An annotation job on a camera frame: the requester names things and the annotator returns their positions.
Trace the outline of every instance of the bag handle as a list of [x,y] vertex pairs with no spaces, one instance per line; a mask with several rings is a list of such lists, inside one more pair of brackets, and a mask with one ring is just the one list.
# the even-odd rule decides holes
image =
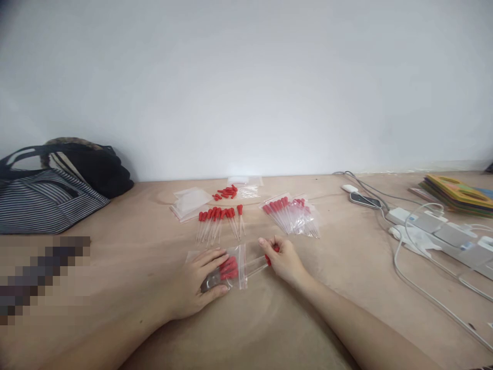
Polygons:
[[[0,167],[11,168],[14,163],[20,161],[21,159],[39,156],[42,153],[42,148],[43,148],[42,145],[34,145],[34,146],[27,146],[27,147],[24,147],[22,149],[19,149],[18,151],[13,152],[12,154],[9,154],[7,157],[1,159],[0,160]],[[12,158],[15,154],[20,153],[20,152],[25,152],[26,150],[29,150],[29,149],[34,149],[34,151],[29,152],[29,153],[20,154],[14,159],[14,161],[11,164],[7,164],[9,162],[10,158]]]
[[[34,145],[34,146],[27,146],[22,149],[19,149],[18,151],[8,155],[7,157],[3,158],[0,160],[0,168],[4,167],[5,169],[11,169],[12,166],[19,162],[20,160],[30,158],[30,157],[37,157],[37,156],[43,156],[47,155],[50,153],[54,152],[60,152],[63,149],[67,149],[72,147],[75,149],[76,147],[79,147],[78,144],[52,144],[52,145]],[[33,152],[28,152],[28,153],[23,153],[23,154],[18,154],[12,163],[8,164],[9,160],[16,155],[17,153],[24,152],[29,149],[34,149]]]

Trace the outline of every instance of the smartphone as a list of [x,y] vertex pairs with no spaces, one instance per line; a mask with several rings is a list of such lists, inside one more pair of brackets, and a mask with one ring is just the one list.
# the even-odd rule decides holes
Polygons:
[[382,205],[380,204],[380,201],[378,199],[373,199],[370,197],[363,198],[361,195],[356,193],[349,194],[349,200],[353,203],[359,204],[360,206],[365,206],[373,209],[382,208]]

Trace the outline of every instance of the power strip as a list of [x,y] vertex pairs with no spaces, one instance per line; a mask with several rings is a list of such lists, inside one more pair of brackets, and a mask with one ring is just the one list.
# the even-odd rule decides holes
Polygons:
[[[385,218],[393,224],[404,226],[409,215],[410,212],[405,209],[395,208],[389,211]],[[428,223],[427,220],[423,220],[423,216],[429,217],[430,215],[426,215],[426,213],[421,216],[412,214],[408,219],[408,227],[411,225],[420,228],[434,244],[442,248],[443,252],[493,280],[493,261],[487,262],[493,260],[493,246],[488,242],[489,238],[483,237],[478,241],[478,236],[475,233],[462,230],[453,223],[443,223],[435,232],[430,233],[425,229],[434,229],[438,221],[433,219]]]

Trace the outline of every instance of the hand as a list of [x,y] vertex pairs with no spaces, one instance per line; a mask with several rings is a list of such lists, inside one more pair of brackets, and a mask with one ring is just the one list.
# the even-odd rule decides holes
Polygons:
[[229,256],[224,249],[205,250],[193,261],[186,263],[183,268],[170,280],[163,289],[160,289],[157,300],[153,302],[155,312],[162,312],[160,324],[175,319],[191,316],[213,300],[225,295],[228,288],[217,285],[202,293],[200,285],[206,276],[213,272]]
[[[276,235],[269,240],[259,238],[258,243],[271,260],[276,274],[290,285],[299,286],[310,276],[294,250],[293,243],[289,240]],[[279,247],[279,252],[274,251],[276,246]]]

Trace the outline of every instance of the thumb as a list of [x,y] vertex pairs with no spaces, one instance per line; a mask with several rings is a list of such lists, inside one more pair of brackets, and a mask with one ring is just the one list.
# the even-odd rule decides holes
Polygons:
[[228,292],[227,286],[220,284],[216,285],[214,288],[208,290],[205,292],[200,300],[202,301],[203,305],[206,306],[210,302],[212,302],[215,299],[218,299],[219,297],[222,297]]
[[270,259],[277,257],[277,253],[274,249],[272,249],[272,244],[268,240],[265,240],[264,238],[259,238],[258,244],[261,246],[267,257],[269,257]]

